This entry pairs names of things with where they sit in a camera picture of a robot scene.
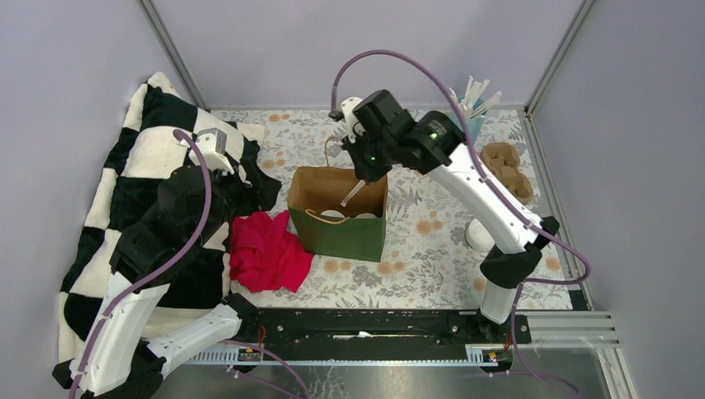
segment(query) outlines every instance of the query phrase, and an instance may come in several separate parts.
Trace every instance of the wire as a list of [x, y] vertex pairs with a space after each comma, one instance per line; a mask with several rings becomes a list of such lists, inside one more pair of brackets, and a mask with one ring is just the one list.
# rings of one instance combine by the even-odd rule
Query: wire
[[511, 334], [507, 334], [505, 346], [504, 346], [504, 348], [502, 349], [502, 352], [508, 351], [508, 350], [509, 350], [509, 347], [511, 346], [511, 343], [512, 343], [512, 342], [513, 342], [513, 341], [512, 341], [512, 339], [511, 339]]
[[[537, 380], [539, 380], [540, 383], [544, 384], [546, 387], [549, 389], [552, 389], [558, 393], [562, 393], [563, 395], [566, 395], [568, 397], [579, 397], [580, 396], [580, 389], [576, 387], [572, 382], [564, 379], [563, 377], [556, 376], [555, 374], [549, 374], [547, 372], [535, 372], [534, 370], [529, 367], [528, 364], [526, 364], [526, 360], [521, 356], [521, 352], [519, 352], [519, 346], [516, 344], [516, 304], [519, 302], [519, 298], [521, 297], [521, 291], [524, 289], [524, 284], [521, 283], [519, 284], [519, 287], [516, 288], [516, 295], [514, 296], [514, 303], [512, 304], [512, 309], [510, 313], [510, 329], [511, 329], [511, 340], [514, 343], [514, 353], [516, 354], [516, 357], [519, 359], [521, 364], [524, 365], [524, 368], [526, 369], [526, 373], [530, 374], [531, 376], [534, 376]], [[547, 380], [556, 380], [559, 382], [562, 382], [566, 386], [570, 387], [572, 391], [563, 391], [554, 385], [551, 385], [547, 382]]]
[[237, 372], [237, 371], [236, 371], [236, 372], [235, 372], [235, 378], [237, 378], [237, 377], [245, 377], [245, 378], [247, 378], [247, 379], [249, 379], [249, 380], [252, 380], [252, 381], [255, 381], [255, 382], [259, 382], [260, 384], [266, 385], [267, 387], [270, 387], [270, 388], [275, 389], [275, 390], [277, 390], [277, 391], [279, 391], [279, 392], [282, 392], [284, 395], [288, 395], [288, 396], [290, 396], [290, 397], [292, 397], [292, 398], [294, 398], [294, 399], [306, 399], [305, 397], [300, 397], [299, 395], [296, 395], [295, 393], [292, 393], [292, 392], [289, 392], [289, 391], [285, 390], [284, 388], [280, 387], [279, 385], [277, 385], [277, 384], [275, 384], [275, 383], [273, 383], [273, 382], [269, 382], [269, 381], [264, 380], [264, 379], [259, 378], [259, 377], [250, 376], [250, 375], [249, 375], [248, 373], [246, 373], [246, 372]]
[[257, 346], [262, 347], [264, 339], [267, 337], [267, 328], [265, 328], [264, 326], [259, 326], [259, 328], [262, 329], [262, 333], [261, 335], [259, 335], [259, 339], [257, 340]]
[[234, 343], [235, 345], [241, 346], [241, 347], [248, 347], [250, 349], [254, 349], [255, 351], [259, 351], [263, 354], [270, 355], [271, 358], [276, 360], [277, 362], [282, 363], [282, 366], [288, 370], [288, 372], [291, 373], [291, 375], [296, 378], [296, 381], [298, 381], [298, 384], [303, 388], [303, 391], [306, 392], [306, 397], [311, 398], [311, 390], [308, 389], [308, 385], [306, 385], [306, 382], [303, 381], [303, 378], [299, 376], [299, 374], [296, 372], [296, 370], [291, 367], [288, 363], [286, 363], [281, 357], [277, 356], [274, 354], [272, 351], [269, 351], [268, 349], [264, 349], [263, 347], [257, 347], [255, 345], [246, 343], [246, 342], [240, 342], [240, 341], [235, 341], [234, 339], [225, 339], [221, 342], [225, 343]]
[[198, 146], [194, 143], [193, 140], [191, 140], [191, 137], [184, 133], [183, 131], [179, 129], [174, 129], [174, 137], [177, 140], [185, 140], [186, 143], [191, 147], [192, 151], [196, 154], [196, 157], [199, 160], [200, 164], [200, 169], [201, 172], [203, 172], [203, 182], [204, 182], [204, 187], [205, 187], [205, 199], [203, 203], [203, 212], [201, 213], [199, 223], [196, 225], [196, 228], [194, 229], [194, 233], [190, 236], [189, 240], [186, 241], [186, 244], [184, 244], [181, 249], [179, 249], [179, 252], [174, 254], [174, 256], [171, 257], [171, 259], [167, 260], [166, 263], [161, 265], [157, 270], [155, 270], [152, 273], [147, 274], [143, 279], [140, 281], [133, 283], [130, 287], [125, 288], [124, 291], [119, 293], [116, 297], [113, 298], [113, 300], [108, 304], [106, 307], [106, 310], [102, 313], [102, 315], [99, 315], [98, 317], [100, 320], [98, 320], [98, 323], [96, 324], [96, 328], [92, 331], [91, 335], [88, 337], [86, 340], [86, 346], [83, 349], [83, 355], [81, 356], [81, 360], [78, 363], [78, 372], [76, 377], [73, 379], [73, 383], [71, 384], [71, 390], [69, 391], [69, 399], [74, 399], [76, 397], [76, 391], [78, 390], [78, 386], [81, 383], [81, 379], [83, 377], [83, 374], [85, 373], [86, 366], [88, 364], [88, 360], [91, 358], [91, 353], [93, 352], [93, 348], [96, 345], [96, 341], [98, 337], [101, 335], [101, 331], [103, 327], [106, 324], [107, 318], [110, 317], [112, 311], [115, 309], [115, 307], [120, 303], [120, 301], [125, 298], [127, 295], [130, 295], [131, 293], [134, 293], [137, 289], [140, 289], [147, 285], [150, 281], [154, 280], [155, 278], [161, 276], [164, 272], [169, 270], [171, 267], [173, 267], [181, 258], [186, 255], [191, 250], [191, 247], [194, 246], [196, 241], [200, 238], [201, 233], [203, 233], [203, 229], [205, 227], [206, 221], [208, 221], [208, 215], [210, 213], [210, 202], [212, 199], [212, 187], [211, 187], [211, 182], [210, 182], [210, 172], [208, 171], [208, 166], [206, 166], [205, 163], [205, 158], [203, 157], [203, 154], [200, 152]]
[[[467, 140], [467, 149], [468, 152], [470, 153], [470, 158], [472, 161], [472, 164], [475, 167], [475, 170], [477, 173], [480, 175], [480, 177], [483, 179], [483, 181], [487, 184], [487, 187], [490, 188], [490, 190], [496, 195], [497, 199], [519, 220], [521, 223], [524, 224], [525, 229], [531, 229], [535, 231], [538, 235], [545, 237], [552, 243], [555, 243], [559, 245], [560, 247], [564, 248], [568, 252], [572, 253], [577, 259], [580, 260], [580, 262], [584, 265], [584, 273], [582, 276], [575, 278], [573, 280], [552, 280], [552, 279], [547, 279], [547, 278], [527, 278], [524, 280], [524, 283], [546, 283], [546, 284], [554, 284], [554, 285], [572, 285], [572, 284], [577, 284], [577, 283], [582, 283], [587, 279], [591, 272], [592, 268], [590, 267], [590, 262], [588, 259], [578, 251], [578, 249], [573, 248], [563, 240], [559, 239], [558, 237], [555, 237], [553, 234], [548, 233], [547, 231], [543, 230], [541, 226], [534, 224], [531, 220], [526, 218], [510, 201], [507, 199], [504, 194], [501, 192], [500, 188], [495, 185], [495, 183], [488, 179], [488, 175], [485, 172], [485, 169], [482, 167], [482, 162], [480, 160], [480, 157], [477, 155], [477, 151], [475, 150], [474, 143], [472, 142], [472, 134], [470, 132], [470, 129], [467, 126], [467, 121], [466, 118], [463, 116], [463, 113], [460, 109], [460, 107], [453, 101], [451, 92], [444, 86], [441, 81], [433, 75], [433, 73], [428, 70], [425, 66], [421, 65], [420, 63], [414, 61], [408, 56], [405, 56], [399, 52], [393, 52], [391, 50], [370, 50], [367, 52], [361, 52], [360, 54], [357, 54], [355, 57], [351, 58], [346, 62], [342, 68], [340, 68], [340, 71], [338, 71], [338, 74], [335, 76], [335, 80], [333, 81], [333, 87], [331, 89], [331, 109], [335, 109], [337, 105], [337, 97], [338, 97], [338, 83], [340, 82], [340, 79], [343, 77], [343, 74], [345, 71], [355, 62], [369, 56], [374, 56], [374, 55], [385, 55], [385, 56], [390, 56], [390, 57], [395, 57], [398, 58], [402, 61], [405, 61], [406, 63], [414, 66], [417, 70], [419, 70], [421, 73], [426, 75], [433, 83], [438, 87], [438, 90], [443, 93], [443, 96], [446, 98], [448, 101], [448, 104], [451, 105], [451, 108], [453, 110], [453, 113], [456, 114], [456, 117], [458, 118], [458, 121], [461, 123], [461, 127], [463, 130], [463, 133], [465, 133], [465, 137]], [[574, 397], [579, 397], [580, 396], [580, 390], [575, 387], [574, 385], [570, 384], [569, 382], [566, 383], [565, 379], [554, 376], [551, 374], [547, 373], [538, 373], [534, 372], [531, 370], [531, 368], [526, 364], [524, 359], [521, 357], [521, 355], [518, 353], [518, 347], [516, 343], [516, 332], [515, 332], [515, 314], [516, 314], [516, 305], [519, 302], [519, 297], [521, 294], [521, 290], [523, 288], [523, 283], [520, 284], [517, 289], [517, 295], [515, 296], [515, 300], [512, 304], [512, 311], [510, 313], [510, 327], [511, 327], [511, 334], [512, 334], [512, 341], [513, 345], [515, 348], [515, 351], [517, 352], [517, 357], [521, 361], [521, 363], [524, 365], [526, 368], [526, 371], [534, 376], [539, 382], [544, 384], [545, 386], [549, 387], [550, 389], [553, 389], [556, 392], [563, 393], [565, 395], [569, 396], [574, 396]], [[573, 388], [575, 393], [573, 392], [566, 392], [566, 391], [561, 391], [560, 389], [550, 385], [548, 382], [545, 381], [544, 377], [548, 378], [553, 378], [558, 381], [562, 381], [563, 383], [566, 383], [569, 387]]]

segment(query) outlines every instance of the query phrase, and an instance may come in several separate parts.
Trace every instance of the bag handle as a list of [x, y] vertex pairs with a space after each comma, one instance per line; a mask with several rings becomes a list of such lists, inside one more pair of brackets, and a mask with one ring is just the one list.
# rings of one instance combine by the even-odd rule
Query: bag handle
[[328, 162], [328, 142], [329, 141], [337, 141], [338, 143], [342, 142], [340, 139], [338, 139], [336, 136], [331, 135], [326, 139], [326, 142], [323, 143], [323, 155], [326, 157], [326, 166], [330, 167], [330, 163]]
[[315, 212], [313, 212], [313, 209], [306, 209], [306, 214], [308, 216], [311, 216], [312, 218], [318, 220], [319, 222], [324, 222], [324, 223], [328, 223], [328, 224], [343, 224], [343, 223], [347, 222], [348, 219], [350, 219], [349, 216], [346, 216], [345, 219], [338, 220], [338, 221], [327, 220], [327, 219], [324, 219], [324, 218], [318, 216]]

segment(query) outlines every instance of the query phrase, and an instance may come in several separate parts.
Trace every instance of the metal corner post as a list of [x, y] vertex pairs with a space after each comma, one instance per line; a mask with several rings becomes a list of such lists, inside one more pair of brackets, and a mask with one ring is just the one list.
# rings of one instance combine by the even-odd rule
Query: metal corner post
[[565, 53], [569, 50], [571, 44], [573, 44], [573, 40], [577, 36], [580, 27], [583, 26], [583, 22], [585, 22], [585, 19], [589, 15], [589, 12], [595, 2], [596, 0], [583, 0], [578, 7], [578, 11], [573, 16], [573, 20], [570, 21], [570, 25], [565, 31], [563, 38], [560, 40], [560, 44], [558, 45], [553, 57], [551, 57], [549, 65], [546, 67], [538, 86], [534, 90], [534, 93], [531, 94], [529, 102], [526, 103], [525, 111], [527, 115], [530, 116], [534, 113], [534, 111], [536, 111], [536, 107], [539, 105], [541, 97], [545, 94], [546, 88], [548, 88], [550, 82], [553, 80], [553, 76], [556, 70], [558, 70], [560, 63], [563, 61]]
[[210, 111], [208, 104], [205, 102], [203, 94], [200, 92], [198, 85], [195, 82], [194, 77], [191, 75], [189, 68], [184, 62], [184, 58], [179, 53], [179, 50], [174, 44], [169, 31], [166, 29], [166, 25], [161, 20], [161, 16], [156, 9], [155, 4], [152, 0], [137, 0], [137, 3], [142, 8], [145, 13], [145, 18], [147, 22], [152, 26], [156, 38], [159, 40], [162, 48], [164, 48], [164, 53], [171, 62], [171, 65], [176, 70], [176, 73], [183, 83], [185, 89], [189, 92], [190, 97], [193, 99], [195, 104], [206, 111]]

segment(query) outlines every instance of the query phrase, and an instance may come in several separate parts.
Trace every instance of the cable clip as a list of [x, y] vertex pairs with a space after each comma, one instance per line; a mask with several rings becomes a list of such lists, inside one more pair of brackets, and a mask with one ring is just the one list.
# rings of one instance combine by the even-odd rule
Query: cable clip
[[87, 374], [88, 374], [88, 371], [86, 371], [86, 370], [84, 370], [82, 372], [79, 372], [78, 370], [76, 370], [74, 372], [71, 372], [71, 379], [75, 380], [76, 377], [78, 377], [78, 376], [84, 377]]
[[534, 228], [534, 226], [536, 226], [536, 224], [534, 224], [534, 223], [524, 224], [524, 229], [532, 230]]
[[112, 319], [112, 312], [110, 312], [110, 314], [108, 314], [107, 316], [104, 313], [100, 313], [98, 314], [97, 318], [98, 320], [110, 320]]

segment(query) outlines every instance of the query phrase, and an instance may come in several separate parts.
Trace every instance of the paper bag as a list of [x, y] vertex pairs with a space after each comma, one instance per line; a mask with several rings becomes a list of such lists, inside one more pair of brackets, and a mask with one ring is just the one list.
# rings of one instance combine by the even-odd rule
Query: paper bag
[[[387, 177], [365, 185], [342, 207], [359, 180], [354, 170], [303, 166], [293, 174], [288, 209], [304, 249], [313, 254], [379, 262], [387, 234]], [[346, 217], [322, 216], [336, 210]], [[355, 219], [359, 214], [377, 219]]]

